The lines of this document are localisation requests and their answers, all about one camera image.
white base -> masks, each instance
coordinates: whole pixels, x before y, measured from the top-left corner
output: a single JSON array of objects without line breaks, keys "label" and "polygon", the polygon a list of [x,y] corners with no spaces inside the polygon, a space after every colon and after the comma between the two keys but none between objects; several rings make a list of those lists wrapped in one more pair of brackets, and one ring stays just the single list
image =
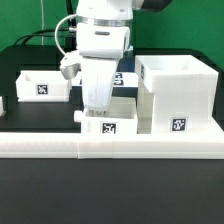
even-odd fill
[{"label": "white base", "polygon": [[224,159],[224,134],[0,133],[0,158]]}]

white cardboard box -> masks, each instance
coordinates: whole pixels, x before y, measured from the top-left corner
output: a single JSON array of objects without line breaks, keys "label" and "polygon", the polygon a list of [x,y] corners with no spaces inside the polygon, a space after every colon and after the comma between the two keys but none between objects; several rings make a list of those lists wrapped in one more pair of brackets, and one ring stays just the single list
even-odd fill
[{"label": "white cardboard box", "polygon": [[21,71],[16,80],[19,102],[66,102],[70,81],[60,71]]},{"label": "white cardboard box", "polygon": [[217,71],[190,55],[137,56],[135,71],[138,116],[152,120],[152,134],[203,133],[214,126]]}]

